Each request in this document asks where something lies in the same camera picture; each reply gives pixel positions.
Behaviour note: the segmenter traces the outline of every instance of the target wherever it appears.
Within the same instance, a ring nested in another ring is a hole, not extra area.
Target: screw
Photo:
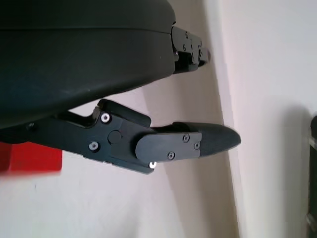
[[[157,162],[150,162],[149,167],[150,169],[154,169],[157,166]]]
[[[189,134],[185,134],[185,135],[183,136],[183,141],[184,141],[185,143],[187,143],[187,142],[189,141]]]
[[[200,143],[195,143],[194,149],[195,149],[195,150],[199,150],[199,148],[200,148]]]
[[[169,152],[169,154],[167,155],[169,160],[172,160],[175,158],[175,153],[174,152]]]
[[[95,142],[95,141],[91,142],[91,143],[89,144],[89,149],[90,149],[91,151],[93,151],[93,152],[96,152],[96,151],[99,149],[99,144],[98,144],[98,142]]]
[[[101,121],[103,123],[108,123],[110,121],[110,115],[108,113],[104,113],[101,115]]]
[[[35,129],[35,124],[34,123],[29,123],[26,125],[27,130],[34,130]]]

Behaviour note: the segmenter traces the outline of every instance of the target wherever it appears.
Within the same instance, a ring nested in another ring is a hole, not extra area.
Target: black metal bracket
[[[172,28],[172,43],[175,72],[195,71],[210,60],[208,49],[203,47],[201,38],[178,27]]]

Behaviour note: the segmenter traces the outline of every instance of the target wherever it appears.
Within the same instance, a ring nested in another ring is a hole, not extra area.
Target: red object
[[[26,142],[0,142],[0,172],[53,172],[62,167],[62,150]]]

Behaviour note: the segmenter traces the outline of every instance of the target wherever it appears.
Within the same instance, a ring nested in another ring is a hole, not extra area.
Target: black object
[[[153,171],[151,162],[198,158],[240,143],[239,135],[222,125],[177,122],[151,128],[149,120],[146,115],[102,99],[89,117],[66,112],[0,133],[11,143],[31,141],[145,174]]]
[[[317,117],[311,122],[310,162],[309,162],[309,238],[317,238]]]
[[[201,39],[174,23],[166,0],[2,1],[0,141],[31,141],[144,173],[153,161],[240,143],[221,125],[150,128],[148,116],[108,100],[89,117],[68,112],[207,63]]]

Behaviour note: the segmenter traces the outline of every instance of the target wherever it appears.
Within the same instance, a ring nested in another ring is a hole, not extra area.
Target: bolt head
[[[183,141],[184,141],[185,143],[187,143],[187,142],[189,141],[189,134],[185,134],[185,135],[183,136]]]
[[[199,148],[200,148],[200,143],[195,143],[194,149],[195,149],[195,150],[199,150]]]
[[[154,169],[157,166],[157,162],[150,162],[149,163],[149,168]]]
[[[167,157],[168,157],[169,160],[173,160],[175,158],[175,153],[174,152],[169,152]]]
[[[97,150],[99,149],[99,144],[98,144],[98,142],[95,142],[95,141],[91,142],[91,143],[89,144],[89,149],[90,149],[91,151],[97,151]]]
[[[108,123],[110,121],[110,115],[108,113],[103,113],[101,115],[101,121],[103,123]]]

